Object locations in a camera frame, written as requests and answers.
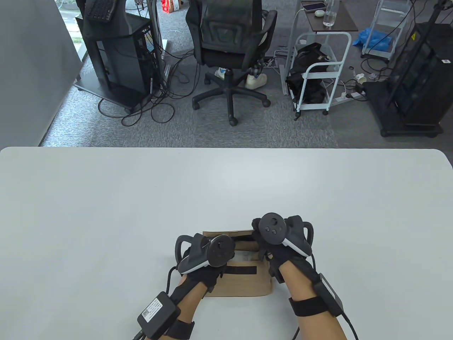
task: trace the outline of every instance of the white shoe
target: white shoe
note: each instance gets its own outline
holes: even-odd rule
[[[222,79],[222,80],[225,80],[225,72],[222,72],[222,71],[220,70],[220,68],[218,68],[218,69],[216,70],[216,72],[214,73],[214,75],[215,75],[217,78],[220,78],[220,79]]]
[[[255,76],[249,74],[247,76],[246,88],[249,90],[255,90],[256,88],[266,85],[266,83],[267,76],[264,73],[260,74],[258,78],[255,78]]]

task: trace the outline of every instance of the black bag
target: black bag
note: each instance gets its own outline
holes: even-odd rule
[[[314,63],[328,62],[327,55],[321,52],[321,44],[313,43],[297,51],[293,68],[286,77],[288,87],[293,91],[294,102],[299,102],[304,79],[302,74]],[[315,66],[310,72],[326,72],[327,66]],[[306,104],[322,103],[326,96],[326,89],[321,85],[322,79],[308,79],[305,87],[303,102]]]

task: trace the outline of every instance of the plastic bottle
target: plastic bottle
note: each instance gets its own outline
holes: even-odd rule
[[[340,0],[329,0],[324,14],[323,24],[326,27],[332,27],[337,18],[338,8],[340,7]]]

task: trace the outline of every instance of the smartphone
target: smartphone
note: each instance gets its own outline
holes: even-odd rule
[[[317,2],[316,4],[307,4],[307,5],[302,4],[302,7],[304,8],[305,12],[311,13],[311,12],[315,12],[317,10],[325,10],[326,4],[323,2]]]

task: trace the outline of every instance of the gray carpet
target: gray carpet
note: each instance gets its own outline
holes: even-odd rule
[[[359,30],[371,22],[377,0],[343,0],[354,18]],[[430,16],[435,0],[428,0],[425,11],[417,21],[423,22]],[[424,1],[416,2],[416,13]],[[278,24],[275,30],[273,48],[286,45],[289,28],[294,17],[294,1],[282,0],[274,4],[263,0],[263,8],[278,10]],[[449,11],[442,13],[439,21]],[[170,51],[192,48],[192,40],[185,23],[184,9],[171,14],[159,10],[162,36],[171,40]],[[453,15],[445,22],[450,22]],[[303,14],[299,30],[306,29]],[[344,42],[331,41],[336,54],[342,53]],[[360,50],[351,47],[346,66],[360,70]],[[371,61],[371,66],[382,67],[380,61]],[[87,60],[81,76],[90,71]],[[181,66],[193,81],[195,60],[190,58]],[[214,69],[202,68],[204,72]],[[193,111],[191,97],[167,101],[174,105],[175,116],[167,124],[155,123],[146,112],[141,120],[132,127],[123,127],[119,120],[103,117],[97,111],[99,98],[71,89],[64,104],[50,127],[43,146],[142,146],[142,147],[343,147],[343,148],[435,148],[443,151],[453,162],[453,112],[447,113],[441,122],[445,133],[437,138],[427,137],[388,137],[382,138],[373,114],[366,102],[349,102],[333,107],[325,117],[319,111],[305,111],[298,121],[293,121],[294,113],[291,100],[282,94],[280,79],[273,69],[266,69],[268,83],[260,89],[272,101],[269,108],[263,108],[254,98],[236,96],[235,114],[239,125],[230,127],[227,119],[226,100],[216,97],[200,102],[200,110]],[[349,71],[343,71],[342,79],[351,78]],[[203,78],[194,94],[201,93],[214,85],[206,86]],[[176,93],[188,93],[190,84],[180,84],[174,79],[172,89]],[[121,108],[103,103],[102,109],[111,115],[123,115]],[[169,108],[162,106],[153,110],[158,120],[168,117]]]
[[[183,64],[180,70],[193,81],[195,60]],[[90,70],[87,63],[81,74]],[[202,68],[200,82],[194,95],[213,88],[205,85],[203,74],[213,69]],[[226,99],[223,96],[200,102],[201,108],[192,109],[192,96],[180,100],[166,100],[175,108],[173,119],[167,124],[157,124],[149,111],[131,127],[124,127],[118,119],[104,117],[97,111],[99,98],[83,91],[71,90],[67,100],[49,129],[43,146],[146,146],[146,147],[337,147],[337,142],[327,117],[320,112],[306,113],[297,122],[291,101],[281,92],[277,72],[267,69],[268,83],[262,89],[272,105],[263,108],[261,101],[234,97],[235,115],[239,124],[228,124]],[[180,84],[175,78],[175,93],[189,93],[193,83]],[[117,105],[103,102],[102,110],[109,115],[124,115]],[[167,120],[171,109],[160,105],[153,110],[156,120]],[[127,124],[134,122],[131,117]]]

